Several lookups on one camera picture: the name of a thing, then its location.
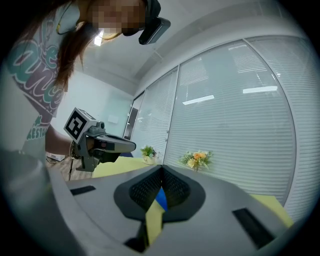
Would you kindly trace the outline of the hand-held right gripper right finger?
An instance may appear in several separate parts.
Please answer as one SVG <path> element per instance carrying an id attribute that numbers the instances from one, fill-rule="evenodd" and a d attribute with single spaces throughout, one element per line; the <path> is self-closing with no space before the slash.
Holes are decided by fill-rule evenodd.
<path id="1" fill-rule="evenodd" d="M 293 221 L 275 197 L 188 169 L 164 170 L 187 193 L 163 214 L 151 256 L 273 256 L 288 241 Z"/>

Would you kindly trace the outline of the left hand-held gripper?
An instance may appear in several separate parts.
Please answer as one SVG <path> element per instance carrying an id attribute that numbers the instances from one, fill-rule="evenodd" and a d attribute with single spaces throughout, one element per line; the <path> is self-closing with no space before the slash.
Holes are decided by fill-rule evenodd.
<path id="1" fill-rule="evenodd" d="M 70 156 L 80 160 L 77 171 L 92 173 L 99 164 L 114 163 L 120 153 L 130 153 L 136 144 L 128 139 L 107 134 L 105 124 L 86 111 L 74 108 L 64 131 L 71 137 Z M 94 147 L 88 151 L 86 138 L 94 139 Z"/>

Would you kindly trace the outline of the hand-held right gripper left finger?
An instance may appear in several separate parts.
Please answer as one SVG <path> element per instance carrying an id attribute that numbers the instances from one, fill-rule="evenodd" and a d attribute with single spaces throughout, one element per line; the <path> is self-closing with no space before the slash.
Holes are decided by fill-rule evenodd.
<path id="1" fill-rule="evenodd" d="M 66 183 L 81 210 L 130 252 L 145 253 L 162 231 L 157 201 L 162 178 L 156 165 Z"/>

